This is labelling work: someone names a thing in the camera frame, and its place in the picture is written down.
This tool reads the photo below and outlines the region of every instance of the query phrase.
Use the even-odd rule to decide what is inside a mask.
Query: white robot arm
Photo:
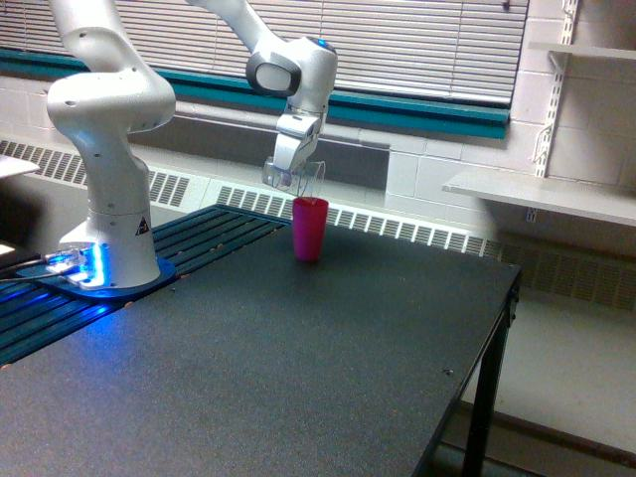
[[[287,97],[278,119],[269,185],[288,186],[316,150],[334,88],[338,57],[324,40],[286,42],[274,35],[246,0],[187,0],[223,18],[251,52],[245,75],[262,94]]]
[[[68,279],[86,289],[143,285],[159,276],[148,168],[126,136],[168,122],[175,94],[132,47],[113,0],[50,4],[65,47],[92,71],[56,81],[48,97],[49,116],[77,147],[88,185],[87,220],[61,244],[95,256]]]

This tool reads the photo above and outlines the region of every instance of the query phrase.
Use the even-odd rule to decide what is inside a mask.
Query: plastic cup
[[[329,203],[314,197],[297,197],[292,208],[294,254],[300,261],[317,261],[327,225]]]

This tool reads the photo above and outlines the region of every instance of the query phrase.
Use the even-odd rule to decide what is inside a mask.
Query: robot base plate
[[[175,281],[176,268],[170,261],[157,257],[160,275],[150,283],[141,286],[133,286],[131,288],[106,288],[101,290],[84,290],[75,286],[60,276],[51,278],[42,278],[37,280],[43,285],[53,288],[57,291],[75,298],[84,298],[98,301],[134,301],[146,296],[153,291]],[[24,268],[18,272],[19,276],[31,277],[46,274],[47,269],[44,265],[31,266]]]

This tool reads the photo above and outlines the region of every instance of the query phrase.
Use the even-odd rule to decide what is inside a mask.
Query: shelf
[[[462,172],[446,192],[636,227],[636,192],[498,169]]]
[[[561,45],[558,43],[530,42],[531,50],[565,53],[577,57],[608,58],[636,61],[636,50],[616,50],[614,48],[586,47],[583,45]]]
[[[34,163],[0,154],[0,179],[17,176],[40,169]]]

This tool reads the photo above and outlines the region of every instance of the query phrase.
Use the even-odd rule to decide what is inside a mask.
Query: metal table leg
[[[497,385],[499,385],[501,365],[504,359],[506,339],[508,338],[508,328],[514,317],[514,306],[517,302],[517,296],[517,291],[514,290],[503,312],[504,316],[500,320],[495,335],[481,360],[477,394],[475,395],[470,430],[468,431],[462,477],[477,477],[481,475],[481,469],[486,455],[488,433],[495,409]]]

